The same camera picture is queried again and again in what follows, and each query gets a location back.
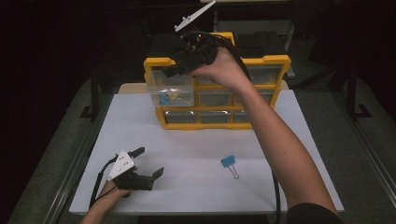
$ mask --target white mounting plate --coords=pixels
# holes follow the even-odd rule
[[[204,13],[205,11],[207,11],[210,7],[212,7],[213,5],[215,5],[216,0],[213,0],[212,2],[206,4],[206,6],[202,7],[201,9],[199,9],[198,11],[196,11],[195,13],[193,13],[192,15],[182,18],[182,22],[179,26],[175,25],[175,31],[178,32],[181,29],[183,29],[184,27],[186,27],[188,24],[190,24],[190,22],[194,21],[196,18],[198,18],[202,13]]]
[[[108,174],[107,180],[112,180],[119,175],[122,175],[125,171],[134,167],[134,161],[128,155],[125,150],[120,152],[120,155],[117,157],[116,163],[114,163],[113,168]]]

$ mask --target gray carpet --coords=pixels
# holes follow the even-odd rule
[[[324,68],[307,60],[314,41],[308,39],[291,42],[290,57],[296,78],[285,78],[289,85],[300,83]],[[329,77],[325,77],[316,83],[315,88],[297,90],[295,93],[345,207],[345,212],[341,216],[345,223],[394,223],[395,207],[381,185],[364,146],[354,132],[353,122],[351,123],[345,116],[343,105],[338,103],[338,95],[321,88],[327,84],[328,79]],[[50,218],[51,222],[48,221],[48,211],[60,193],[58,191],[60,185],[77,150],[81,148],[81,142],[85,140],[86,134],[94,125],[89,119],[79,117],[84,107],[90,105],[90,100],[90,85],[87,82],[70,105],[9,223],[43,223],[45,220],[45,223],[80,221],[81,216],[68,212],[73,192],[65,194],[69,196],[69,200],[65,202],[65,207],[59,216]],[[360,80],[357,103],[366,105],[372,114],[372,118],[359,119],[358,123],[375,147],[378,157],[395,178],[394,121],[378,104],[370,88]],[[101,108],[106,112],[106,105],[102,105]],[[78,175],[80,174],[77,172],[74,177],[78,178]],[[109,216],[104,223],[136,223],[137,220],[138,217]],[[270,216],[270,222],[273,220],[274,216]]]

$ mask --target dark background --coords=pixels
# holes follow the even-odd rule
[[[150,39],[173,33],[198,1],[0,2],[1,199],[7,221],[79,87],[94,72],[103,91],[142,82]],[[211,31],[219,20],[293,20],[294,38],[313,35],[314,62],[352,68],[396,118],[396,10],[390,0],[216,4],[196,22]]]

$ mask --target person's right hand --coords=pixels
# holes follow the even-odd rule
[[[212,64],[202,65],[192,70],[190,75],[210,77],[212,81],[230,91],[240,91],[244,86],[251,85],[233,55],[225,48],[218,48],[216,60]]]

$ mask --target human arm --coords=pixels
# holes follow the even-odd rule
[[[288,208],[315,203],[337,214],[329,192],[304,145],[248,80],[227,49],[219,48],[216,60],[191,72],[210,77],[241,101],[279,184]]]
[[[118,189],[113,181],[107,181],[97,201],[81,220],[80,224],[102,223],[106,215],[116,206],[118,201],[131,192],[131,190],[127,189]]]

